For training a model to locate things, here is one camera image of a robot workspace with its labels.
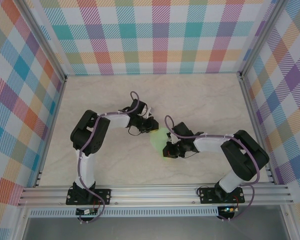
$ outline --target marble floor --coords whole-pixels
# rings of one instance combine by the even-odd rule
[[[69,186],[76,178],[77,159],[70,134],[83,113],[113,112],[130,106],[130,91],[154,109],[162,128],[169,114],[190,130],[231,134],[243,129],[253,137],[237,76],[229,74],[143,74],[71,76],[48,150],[40,186]],[[109,130],[98,151],[94,177],[97,185],[216,183],[230,169],[221,153],[204,152],[190,158],[163,158],[164,129],[131,136],[127,128]],[[261,171],[261,182],[267,182]]]

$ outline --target robotic arm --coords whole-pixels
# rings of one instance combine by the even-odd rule
[[[159,129],[159,123],[151,116],[151,107],[148,107],[146,103],[139,101],[138,107],[131,112],[131,110],[137,106],[137,103],[138,100],[134,99],[131,106],[119,110],[122,114],[109,114],[101,117],[90,143],[82,151],[82,158],[80,161],[81,179],[91,191],[95,190],[96,185],[94,178],[96,155],[101,148],[109,129],[130,128],[134,126],[140,133],[149,133]],[[98,116],[99,115],[96,112],[87,110],[71,133],[70,140],[73,142],[77,159],[79,159],[80,149],[86,144],[92,134],[92,128],[94,127]],[[93,202],[94,196],[89,194],[84,188],[78,175],[72,185],[72,189],[74,194],[72,194],[73,197],[71,200],[78,205]]]
[[[173,132],[179,136],[193,137],[204,136],[203,132],[193,134],[187,126],[181,122],[172,128]],[[232,170],[218,181],[214,190],[211,191],[210,198],[217,198],[220,202],[226,202],[229,196],[233,196],[234,191],[244,181],[250,181],[257,173],[257,170],[246,152],[234,140],[218,137],[198,137],[198,138],[177,138],[171,133],[167,134],[169,141],[163,149],[163,156],[167,158],[185,157],[186,152],[216,152],[224,153]],[[240,140],[255,159],[257,166],[262,169],[268,162],[269,156],[259,144],[244,130],[237,131],[233,138]]]

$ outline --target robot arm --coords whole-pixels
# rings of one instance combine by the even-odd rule
[[[140,133],[149,133],[159,129],[158,122],[151,116],[151,107],[148,107],[148,105],[142,101],[139,101],[136,110],[124,114],[124,112],[133,110],[136,107],[137,102],[138,101],[134,99],[130,107],[125,107],[123,110],[120,110],[123,114],[106,115],[100,118],[91,142],[82,151],[82,158],[80,161],[81,179],[89,189],[92,190],[95,188],[94,163],[97,152],[101,148],[109,129],[130,128],[134,126],[138,128]],[[92,128],[95,125],[97,118],[98,114],[96,112],[87,110],[71,133],[70,139],[76,150],[77,159],[79,159],[80,149],[86,144],[92,134]],[[88,203],[91,202],[93,196],[85,190],[79,176],[76,177],[72,187],[77,193],[77,198],[82,198],[81,200],[85,199]]]
[[[201,136],[203,132],[193,134],[187,126],[181,122],[172,130],[180,136]],[[255,159],[259,170],[269,162],[269,156],[260,145],[244,130],[239,130],[232,137],[240,140]],[[224,153],[232,170],[218,181],[214,186],[214,194],[220,201],[228,198],[232,192],[244,181],[250,181],[257,170],[246,152],[241,146],[228,138],[200,137],[200,138],[178,138],[177,141],[168,141],[163,149],[163,156],[168,158],[185,157],[186,152],[216,152]]]

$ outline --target white marble surface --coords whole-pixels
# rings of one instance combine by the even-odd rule
[[[76,178],[77,160],[70,134],[82,114],[113,112],[130,106],[130,91],[154,108],[164,127],[169,114],[194,133],[231,134],[239,129],[254,136],[238,84],[231,74],[165,74],[71,76],[41,177],[41,186],[68,186]],[[190,158],[167,159],[156,151],[149,134],[131,136],[127,128],[109,130],[97,153],[97,185],[215,183],[231,169],[221,153],[199,153]],[[267,182],[265,170],[261,182]]]

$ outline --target purple cable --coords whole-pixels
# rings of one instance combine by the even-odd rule
[[[83,221],[83,220],[81,219],[81,215],[80,215],[80,216],[79,216],[79,220],[81,221],[81,222],[80,222],[81,224],[82,224],[82,223],[85,223],[85,224],[93,223],[94,221],[98,220],[98,219],[100,218],[100,216],[104,213],[104,210],[105,210],[105,207],[106,207],[106,203],[105,203],[105,201],[103,200],[103,198],[100,197],[100,196],[99,196],[98,194],[96,194],[95,192],[91,191],[91,190],[86,186],[86,184],[84,183],[84,181],[82,180],[82,176],[81,176],[81,172],[80,172],[80,165],[81,165],[82,153],[83,153],[83,151],[85,150],[85,148],[89,145],[89,143],[91,142],[91,140],[92,140],[92,138],[93,138],[93,136],[94,136],[94,134],[95,134],[95,132],[96,132],[98,122],[99,122],[99,120],[100,120],[102,117],[104,117],[104,116],[106,116],[106,115],[130,114],[130,113],[134,112],[134,111],[138,108],[139,102],[140,102],[139,95],[138,95],[138,93],[136,93],[135,91],[131,91],[131,92],[130,92],[130,97],[132,98],[132,100],[134,100],[134,97],[132,96],[132,94],[135,94],[135,95],[136,95],[136,99],[137,99],[136,106],[135,106],[132,110],[130,110],[130,111],[113,111],[113,112],[107,112],[107,113],[102,113],[102,114],[100,114],[100,115],[97,117],[97,119],[96,119],[96,121],[95,121],[95,123],[94,123],[93,130],[92,130],[92,132],[91,132],[91,134],[90,134],[89,139],[86,141],[86,143],[83,145],[83,147],[82,147],[82,148],[80,149],[80,151],[79,151],[79,159],[78,159],[78,166],[77,166],[77,172],[78,172],[79,181],[80,181],[80,183],[82,184],[82,186],[84,187],[84,189],[87,190],[90,194],[92,194],[92,195],[94,195],[95,197],[97,197],[98,199],[100,199],[101,202],[102,202],[102,205],[103,205],[102,210],[101,210],[101,212],[99,213],[99,215],[96,216],[94,219],[92,219],[92,220],[90,220],[90,221]]]
[[[172,127],[175,126],[175,122],[174,120],[172,119],[171,116],[169,115],[166,115],[164,117],[164,123],[165,123],[165,126],[166,128],[170,131],[170,133],[172,133],[173,135],[175,135],[176,137],[180,138],[180,139],[201,139],[201,138],[206,138],[206,137],[210,137],[210,138],[226,138],[226,139],[231,139],[233,141],[235,141],[236,143],[238,143],[244,150],[245,152],[248,154],[248,156],[250,157],[254,167],[255,167],[255,170],[256,170],[256,180],[253,181],[253,182],[248,182],[248,183],[244,183],[244,184],[241,184],[240,186],[242,187],[251,187],[252,188],[252,197],[251,197],[251,200],[249,202],[249,204],[247,205],[246,209],[240,213],[239,215],[233,217],[232,219],[236,219],[238,218],[239,216],[241,216],[252,204],[252,202],[254,201],[255,199],[255,188],[253,187],[253,184],[256,184],[259,182],[260,180],[260,170],[259,170],[259,167],[258,167],[258,164],[254,158],[254,156],[252,156],[251,152],[247,149],[247,147],[238,139],[234,138],[233,136],[228,136],[228,135],[214,135],[214,134],[205,134],[205,135],[198,135],[198,136],[181,136],[179,134],[176,134],[168,125],[168,122],[167,122],[167,118],[169,118],[172,122]]]

